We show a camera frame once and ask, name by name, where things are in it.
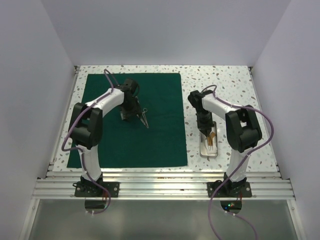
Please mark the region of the tan adhesive bandage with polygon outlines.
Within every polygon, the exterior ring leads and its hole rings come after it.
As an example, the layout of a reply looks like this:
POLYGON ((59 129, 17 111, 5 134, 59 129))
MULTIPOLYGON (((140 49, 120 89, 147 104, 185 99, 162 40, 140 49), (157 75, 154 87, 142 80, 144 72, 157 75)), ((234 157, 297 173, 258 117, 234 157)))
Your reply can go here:
POLYGON ((206 138, 206 142, 207 142, 207 145, 208 145, 208 146, 212 146, 212 145, 213 145, 213 139, 212 139, 212 137, 208 136, 208 137, 206 138))
POLYGON ((213 145, 215 145, 215 140, 214 140, 214 138, 216 137, 216 134, 214 133, 214 137, 212 137, 212 143, 213 143, 213 145))

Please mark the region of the silver surgical forceps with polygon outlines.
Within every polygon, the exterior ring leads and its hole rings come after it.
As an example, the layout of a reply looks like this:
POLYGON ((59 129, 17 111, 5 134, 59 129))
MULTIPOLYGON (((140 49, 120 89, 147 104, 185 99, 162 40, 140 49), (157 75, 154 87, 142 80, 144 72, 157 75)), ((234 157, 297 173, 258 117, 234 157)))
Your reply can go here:
POLYGON ((148 111, 147 108, 143 108, 142 112, 137 114, 137 117, 140 119, 140 121, 142 122, 142 124, 148 129, 149 128, 149 123, 146 117, 146 112, 148 111))

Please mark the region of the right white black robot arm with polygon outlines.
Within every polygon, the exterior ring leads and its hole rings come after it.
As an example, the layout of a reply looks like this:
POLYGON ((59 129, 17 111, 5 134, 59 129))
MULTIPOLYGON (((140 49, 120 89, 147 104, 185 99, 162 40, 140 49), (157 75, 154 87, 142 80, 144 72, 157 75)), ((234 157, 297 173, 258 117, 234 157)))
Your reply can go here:
POLYGON ((231 147, 229 166, 224 173, 223 182, 217 183, 219 190, 227 196, 235 196, 245 186, 246 169, 250 151, 262 139, 262 131, 256 113, 250 105, 232 106, 215 98, 212 90, 192 91, 188 101, 196 110, 197 128, 209 137, 214 125, 212 114, 225 121, 226 138, 231 147))

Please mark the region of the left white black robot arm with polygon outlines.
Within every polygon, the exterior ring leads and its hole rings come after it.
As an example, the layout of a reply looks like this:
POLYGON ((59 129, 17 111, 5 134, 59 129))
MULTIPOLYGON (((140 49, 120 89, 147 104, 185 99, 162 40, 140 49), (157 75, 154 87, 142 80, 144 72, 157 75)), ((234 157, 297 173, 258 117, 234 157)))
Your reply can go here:
POLYGON ((82 174, 79 183, 92 196, 103 193, 103 174, 99 164, 98 145, 103 136, 103 118, 119 107, 120 117, 129 121, 142 116, 138 100, 139 84, 130 78, 123 84, 112 85, 104 94, 73 107, 67 138, 72 139, 80 156, 82 174))

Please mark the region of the rectangular metal tray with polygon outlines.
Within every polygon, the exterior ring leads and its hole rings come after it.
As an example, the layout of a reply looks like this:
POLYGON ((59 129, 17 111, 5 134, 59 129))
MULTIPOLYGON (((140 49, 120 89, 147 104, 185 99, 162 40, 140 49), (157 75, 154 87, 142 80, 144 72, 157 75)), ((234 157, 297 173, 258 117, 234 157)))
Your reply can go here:
POLYGON ((209 137, 200 133, 199 154, 203 158, 216 158, 218 156, 217 125, 215 121, 209 137))

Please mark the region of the white gauze pad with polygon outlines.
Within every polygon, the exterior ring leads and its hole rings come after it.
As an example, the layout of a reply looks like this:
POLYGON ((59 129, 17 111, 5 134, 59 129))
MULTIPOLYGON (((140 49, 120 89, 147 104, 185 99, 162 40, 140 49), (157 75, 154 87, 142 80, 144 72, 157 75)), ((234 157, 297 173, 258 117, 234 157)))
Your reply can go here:
POLYGON ((214 155, 214 154, 217 153, 218 148, 217 148, 217 145, 216 145, 216 138, 214 138, 214 143, 215 143, 215 145, 208 146, 207 145, 207 138, 204 140, 204 147, 205 147, 206 153, 208 155, 214 155))

